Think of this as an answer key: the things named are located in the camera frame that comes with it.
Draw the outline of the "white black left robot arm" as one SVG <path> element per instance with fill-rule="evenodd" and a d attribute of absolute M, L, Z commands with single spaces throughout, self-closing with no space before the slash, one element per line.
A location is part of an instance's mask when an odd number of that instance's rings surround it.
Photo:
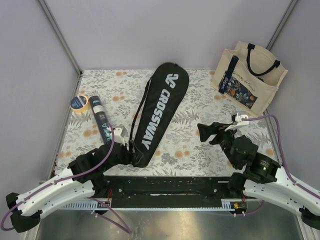
<path fill-rule="evenodd" d="M 9 211 L 11 229 L 26 232 L 37 226 L 41 219 L 84 198 L 103 198 L 110 192 L 104 173 L 131 160 L 127 146 L 108 142 L 85 154 L 79 155 L 59 174 L 22 194 L 10 193 L 5 199 Z"/>

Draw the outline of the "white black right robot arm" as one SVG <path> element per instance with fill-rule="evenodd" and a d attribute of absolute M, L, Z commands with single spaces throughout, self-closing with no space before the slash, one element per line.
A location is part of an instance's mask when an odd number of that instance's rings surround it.
<path fill-rule="evenodd" d="M 220 146 L 230 164 L 237 170 L 227 184 L 233 198 L 252 197 L 286 209 L 301 217 L 302 222 L 320 228 L 319 191 L 289 177 L 285 167 L 258 152 L 248 137 L 235 137 L 236 126 L 214 122 L 197 125 L 201 142 Z"/>

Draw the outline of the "black Boka shuttlecock tube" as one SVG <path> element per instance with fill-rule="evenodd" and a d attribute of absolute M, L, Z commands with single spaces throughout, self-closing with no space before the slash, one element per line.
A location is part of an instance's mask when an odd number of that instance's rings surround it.
<path fill-rule="evenodd" d="M 89 103 L 94 114 L 94 118 L 104 144 L 111 140 L 111 128 L 107 118 L 105 108 L 99 96 L 94 95 L 89 98 Z"/>

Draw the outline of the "black Crossway racket cover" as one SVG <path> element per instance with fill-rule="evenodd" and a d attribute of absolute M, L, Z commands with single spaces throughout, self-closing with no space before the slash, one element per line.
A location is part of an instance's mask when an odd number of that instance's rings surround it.
<path fill-rule="evenodd" d="M 133 118 L 129 140 L 134 140 L 134 167 L 146 167 L 162 140 L 189 87 L 189 75 L 176 63 L 161 64 L 147 81 Z M 141 113 L 138 128 L 136 120 Z"/>

